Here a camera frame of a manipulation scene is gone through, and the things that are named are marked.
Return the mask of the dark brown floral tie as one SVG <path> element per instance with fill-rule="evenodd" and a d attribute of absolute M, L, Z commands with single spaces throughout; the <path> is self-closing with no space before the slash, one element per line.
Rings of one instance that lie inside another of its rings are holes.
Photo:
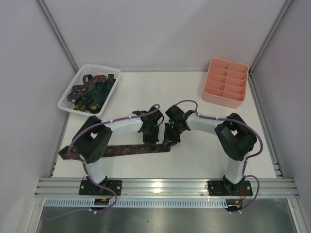
<path fill-rule="evenodd" d="M 58 154 L 63 160 L 70 159 L 67 155 L 68 147 L 66 146 L 63 149 L 61 149 Z M 101 157 L 117 157 L 117 156 L 126 156 L 126 155 L 133 155 L 133 154 L 148 154 L 148 153 L 165 153 L 170 152 L 171 149 L 165 149 L 162 144 L 160 144 L 160 148 L 154 149 L 154 148 L 146 148 L 144 144 L 140 145 L 112 145 L 107 146 L 105 152 L 97 152 L 96 155 L 98 155 L 99 158 Z M 71 149 L 71 157 L 74 159 L 77 159 L 79 157 L 78 150 L 73 147 Z"/>

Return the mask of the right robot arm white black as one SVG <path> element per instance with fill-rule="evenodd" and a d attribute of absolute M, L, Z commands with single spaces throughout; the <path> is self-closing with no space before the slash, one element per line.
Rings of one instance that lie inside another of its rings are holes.
<path fill-rule="evenodd" d="M 228 117 L 202 115 L 195 110 L 184 112 L 176 104 L 171 106 L 166 115 L 169 122 L 165 123 L 164 141 L 166 147 L 178 144 L 184 131 L 201 131 L 216 135 L 228 156 L 228 166 L 223 181 L 218 185 L 220 194 L 235 195 L 241 189 L 245 178 L 243 175 L 246 155 L 257 142 L 256 134 L 242 118 L 232 113 Z"/>

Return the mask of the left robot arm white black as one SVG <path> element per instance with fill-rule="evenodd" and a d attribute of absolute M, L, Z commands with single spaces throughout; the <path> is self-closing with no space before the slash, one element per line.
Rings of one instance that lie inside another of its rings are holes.
<path fill-rule="evenodd" d="M 106 152 L 108 156 L 113 157 L 168 151 L 158 143 L 160 120 L 164 121 L 164 116 L 158 104 L 152 106 L 149 111 L 134 111 L 128 116 L 110 121 L 91 116 L 73 138 L 67 155 L 70 159 L 82 163 L 86 177 L 91 183 L 103 188 L 107 175 L 100 160 Z M 108 146 L 110 139 L 125 133 L 142 133 L 143 143 Z"/>

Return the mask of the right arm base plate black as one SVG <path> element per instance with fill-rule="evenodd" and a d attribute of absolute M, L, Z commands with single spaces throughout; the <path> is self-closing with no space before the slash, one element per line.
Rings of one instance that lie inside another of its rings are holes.
<path fill-rule="evenodd" d="M 214 196 L 247 196 L 253 195 L 251 183 L 243 180 L 238 184 L 225 182 L 224 180 L 212 180 L 207 182 L 208 194 Z"/>

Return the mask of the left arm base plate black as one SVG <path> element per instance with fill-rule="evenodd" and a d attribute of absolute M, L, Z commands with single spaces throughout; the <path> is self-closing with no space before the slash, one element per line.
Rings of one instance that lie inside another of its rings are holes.
<path fill-rule="evenodd" d="M 108 189 L 114 191 L 117 196 L 121 195 L 122 181 L 121 180 L 110 180 L 105 179 L 100 183 Z M 109 196 L 112 193 L 106 189 L 100 188 L 93 184 L 89 179 L 82 180 L 80 183 L 79 195 L 82 196 Z"/>

